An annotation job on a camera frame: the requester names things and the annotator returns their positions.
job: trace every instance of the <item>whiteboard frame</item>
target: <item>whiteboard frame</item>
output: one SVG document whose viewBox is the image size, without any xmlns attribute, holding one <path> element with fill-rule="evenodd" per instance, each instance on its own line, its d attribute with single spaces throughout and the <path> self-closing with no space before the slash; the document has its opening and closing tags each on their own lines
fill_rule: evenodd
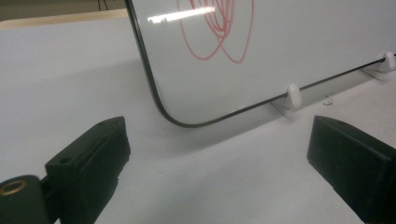
<svg viewBox="0 0 396 224">
<path fill-rule="evenodd" d="M 163 106 L 163 102 L 161 101 L 161 97 L 160 97 L 160 95 L 158 93 L 158 89 L 157 89 L 157 86 L 156 86 L 156 83 L 155 83 L 155 80 L 154 80 L 154 76 L 152 74 L 150 62 L 149 62 L 149 56 L 148 56 L 147 51 L 146 51 L 145 42 L 143 40 L 143 36 L 142 36 L 141 31 L 140 31 L 139 22 L 138 22 L 138 19 L 136 17 L 136 13 L 135 13 L 135 10 L 134 10 L 134 4 L 133 4 L 132 1 L 133 0 L 125 0 L 125 6 L 127 8 L 128 15 L 129 15 L 129 18 L 130 18 L 130 21 L 131 21 L 131 24 L 132 24 L 132 28 L 134 30 L 135 41 L 136 41 L 136 44 L 138 46 L 139 53 L 140 53 L 140 58 L 142 60 L 143 67 L 144 67 L 145 72 L 146 72 L 146 76 L 147 76 L 147 80 L 148 80 L 148 85 L 150 87 L 151 95 L 153 97 L 153 100 L 154 100 L 155 105 L 157 106 L 158 110 L 170 122 L 176 124 L 177 126 L 184 127 L 184 128 L 204 127 L 206 125 L 210 125 L 210 124 L 219 122 L 221 120 L 228 119 L 230 117 L 233 117 L 235 115 L 241 114 L 241 113 L 246 112 L 246 111 L 248 111 L 250 109 L 253 109 L 255 107 L 271 103 L 274 100 L 277 100 L 277 99 L 280 99 L 282 97 L 286 97 L 287 96 L 287 93 L 286 93 L 286 90 L 285 90 L 285 93 L 280 94 L 280 95 L 278 95 L 276 97 L 264 100 L 262 102 L 254 104 L 254 105 L 248 105 L 248 106 L 246 106 L 246 107 L 244 107 L 242 109 L 236 110 L 236 111 L 234 111 L 232 113 L 226 114 L 226 115 L 218 117 L 216 119 L 211 119 L 211 120 L 208 120 L 208 121 L 205 121 L 205 122 L 201 122 L 201 123 L 184 123 L 184 122 L 180 122 L 180 121 L 174 119 L 166 111 L 165 107 Z M 359 67 L 353 68 L 351 70 L 345 71 L 345 72 L 343 72 L 341 74 L 335 74 L 335 75 L 333 75 L 331 77 L 327 77 L 327 78 L 324 78 L 324 79 L 319 80 L 317 82 L 308 84 L 306 86 L 302 86 L 302 87 L 300 87 L 300 90 L 301 91 L 306 90 L 306 89 L 308 89 L 310 87 L 316 86 L 318 84 L 324 83 L 324 82 L 332 80 L 334 78 L 344 76 L 346 74 L 352 73 L 352 72 L 357 71 L 357 70 L 361 70 L 362 68 L 364 68 L 366 66 L 370 66 L 370 65 L 373 65 L 375 63 L 382 63 L 384 61 L 385 61 L 385 58 L 382 58 L 382 59 L 379 59 L 377 61 L 374 61 L 374 62 L 371 62 L 371 63 L 367 63 L 367 64 L 364 64 L 362 66 L 359 66 Z"/>
</svg>

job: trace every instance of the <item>red scribble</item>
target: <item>red scribble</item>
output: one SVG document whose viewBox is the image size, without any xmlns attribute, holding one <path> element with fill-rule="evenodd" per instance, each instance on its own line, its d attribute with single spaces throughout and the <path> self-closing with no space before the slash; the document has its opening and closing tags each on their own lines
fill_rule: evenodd
<svg viewBox="0 0 396 224">
<path fill-rule="evenodd" d="M 247 41 L 245 44 L 245 48 L 240 59 L 235 59 L 230 55 L 228 50 L 224 48 L 224 42 L 227 40 L 228 36 L 231 33 L 233 28 L 233 22 L 235 20 L 235 1 L 236 0 L 190 0 L 192 9 L 200 8 L 200 7 L 214 7 L 216 11 L 219 13 L 206 13 L 205 20 L 213 35 L 218 40 L 219 44 L 216 48 L 207 56 L 200 56 L 192 49 L 191 44 L 186 36 L 186 32 L 184 29 L 183 21 L 180 20 L 180 27 L 184 37 L 184 41 L 186 42 L 187 48 L 191 52 L 191 54 L 201 61 L 206 61 L 215 56 L 216 53 L 222 49 L 225 55 L 232 61 L 233 63 L 241 63 L 245 60 L 248 51 L 248 45 L 250 42 L 251 31 L 253 27 L 253 17 L 254 17 L 254 0 L 251 0 L 251 14 L 250 14 L 250 25 L 247 33 Z M 180 11 L 180 3 L 177 0 L 177 8 Z"/>
</svg>

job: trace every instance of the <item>white table surface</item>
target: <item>white table surface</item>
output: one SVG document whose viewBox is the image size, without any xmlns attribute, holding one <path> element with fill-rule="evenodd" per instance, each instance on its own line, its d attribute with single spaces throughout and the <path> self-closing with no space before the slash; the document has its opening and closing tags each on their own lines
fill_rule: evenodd
<svg viewBox="0 0 396 224">
<path fill-rule="evenodd" d="M 128 19 L 2 30 L 0 182 L 44 177 L 92 125 L 124 116 L 132 155 L 98 224 L 362 223 L 305 158 L 315 115 L 396 147 L 395 82 L 348 76 L 363 81 L 311 95 L 294 119 L 266 105 L 184 129 L 156 109 Z"/>
</svg>

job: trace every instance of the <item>small hole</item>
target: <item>small hole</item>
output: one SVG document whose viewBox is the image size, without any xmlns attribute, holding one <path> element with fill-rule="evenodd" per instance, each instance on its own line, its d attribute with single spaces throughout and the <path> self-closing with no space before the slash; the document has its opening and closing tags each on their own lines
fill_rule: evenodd
<svg viewBox="0 0 396 224">
<path fill-rule="evenodd" d="M 26 188 L 27 182 L 25 180 L 17 180 L 14 182 L 11 182 L 2 188 L 0 188 L 0 195 L 2 196 L 7 196 L 10 194 L 17 193 L 21 191 L 22 189 Z"/>
<path fill-rule="evenodd" d="M 60 164 L 66 164 L 70 162 L 72 159 L 70 157 L 63 158 L 59 161 Z"/>
</svg>

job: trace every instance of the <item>white plastic stand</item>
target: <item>white plastic stand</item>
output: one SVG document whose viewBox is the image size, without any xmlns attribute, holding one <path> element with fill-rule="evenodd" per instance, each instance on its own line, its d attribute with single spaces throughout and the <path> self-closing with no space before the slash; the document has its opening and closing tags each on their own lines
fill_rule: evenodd
<svg viewBox="0 0 396 224">
<path fill-rule="evenodd" d="M 284 99 L 276 100 L 271 103 L 285 118 L 291 119 L 293 112 L 301 106 L 303 99 L 300 88 L 295 85 L 288 86 L 288 95 Z"/>
<path fill-rule="evenodd" d="M 381 81 L 388 81 L 396 78 L 396 60 L 392 52 L 385 54 L 385 61 L 375 63 L 361 69 L 362 72 Z"/>
</svg>

